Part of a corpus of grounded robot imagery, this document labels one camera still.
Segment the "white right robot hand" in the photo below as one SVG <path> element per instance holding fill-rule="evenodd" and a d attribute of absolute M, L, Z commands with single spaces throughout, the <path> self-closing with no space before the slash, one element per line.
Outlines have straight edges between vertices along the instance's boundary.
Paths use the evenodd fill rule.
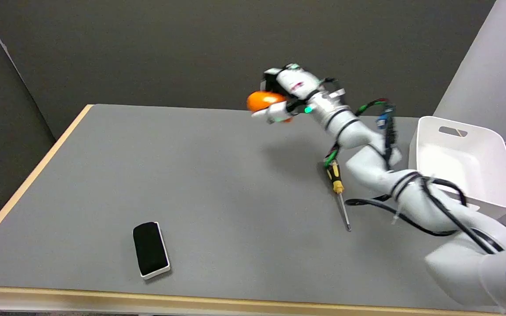
<path fill-rule="evenodd" d="M 252 117 L 269 124 L 289 122 L 311 108 L 311 99 L 323 93 L 322 81 L 298 64 L 270 68 L 263 73 L 258 91 L 247 98 Z"/>

